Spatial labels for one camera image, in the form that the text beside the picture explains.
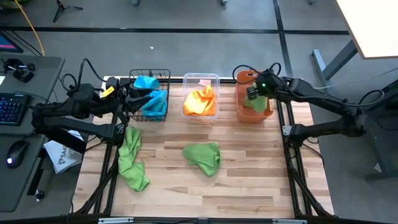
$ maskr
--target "clear plastic container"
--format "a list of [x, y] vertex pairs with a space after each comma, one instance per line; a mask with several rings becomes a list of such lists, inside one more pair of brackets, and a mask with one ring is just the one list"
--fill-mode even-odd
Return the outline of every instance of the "clear plastic container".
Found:
[[251, 81], [247, 84], [236, 83], [236, 106], [238, 107], [236, 116], [241, 122], [261, 123], [273, 114], [269, 99], [267, 101], [267, 109], [262, 113], [256, 112], [253, 108], [243, 106], [247, 97], [246, 89], [254, 83], [256, 77], [257, 74], [253, 71], [240, 71], [236, 76], [238, 82], [245, 83]]
[[[213, 92], [216, 95], [216, 114], [214, 116], [189, 116], [183, 113], [182, 105], [184, 104], [187, 96], [195, 90], [203, 90], [207, 85], [211, 85]], [[220, 78], [216, 74], [207, 73], [187, 73], [184, 75], [182, 83], [182, 103], [181, 115], [193, 123], [211, 124], [218, 117], [220, 113]]]

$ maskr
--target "keyboard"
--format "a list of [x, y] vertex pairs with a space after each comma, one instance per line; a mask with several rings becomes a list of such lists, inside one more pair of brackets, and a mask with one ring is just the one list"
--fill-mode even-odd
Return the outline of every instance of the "keyboard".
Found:
[[0, 93], [0, 126], [20, 126], [31, 99], [26, 94]]

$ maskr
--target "orange cloth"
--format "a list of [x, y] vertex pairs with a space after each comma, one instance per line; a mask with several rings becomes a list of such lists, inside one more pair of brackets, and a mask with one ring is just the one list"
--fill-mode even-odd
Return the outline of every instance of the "orange cloth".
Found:
[[207, 85], [202, 91], [189, 93], [183, 104], [183, 113], [190, 116], [216, 115], [216, 95], [211, 85]]

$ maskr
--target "black wire basket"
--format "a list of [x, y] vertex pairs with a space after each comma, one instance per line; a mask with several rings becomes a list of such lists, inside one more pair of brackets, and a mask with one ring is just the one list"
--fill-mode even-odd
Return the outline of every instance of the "black wire basket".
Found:
[[135, 121], [166, 121], [167, 112], [169, 110], [169, 90], [170, 90], [170, 70], [169, 69], [133, 69], [130, 71], [129, 77], [133, 82], [136, 81], [136, 78], [139, 76], [144, 77], [154, 77], [159, 81], [159, 87], [157, 90], [166, 90], [167, 91], [167, 107], [166, 112], [162, 116], [144, 116], [142, 114], [142, 110], [140, 109], [135, 114], [129, 114], [129, 117], [134, 119]]

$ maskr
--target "orange bin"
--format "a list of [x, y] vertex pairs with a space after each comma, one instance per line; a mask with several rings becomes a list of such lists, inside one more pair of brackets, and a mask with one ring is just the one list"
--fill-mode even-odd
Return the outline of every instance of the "orange bin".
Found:
[[246, 89], [253, 85], [254, 79], [257, 77], [257, 73], [254, 71], [240, 71], [238, 73], [238, 76], [236, 77], [236, 80], [241, 83], [248, 82], [252, 80], [251, 82], [247, 84], [238, 84], [236, 83], [236, 101], [237, 101], [237, 117], [238, 120], [242, 122], [247, 122], [247, 123], [261, 123], [264, 121], [266, 118], [271, 116], [273, 114], [273, 111], [271, 110], [271, 106], [269, 104], [269, 100], [267, 102], [267, 109], [262, 112], [256, 112], [253, 108], [248, 108], [243, 106], [244, 101], [247, 97]]

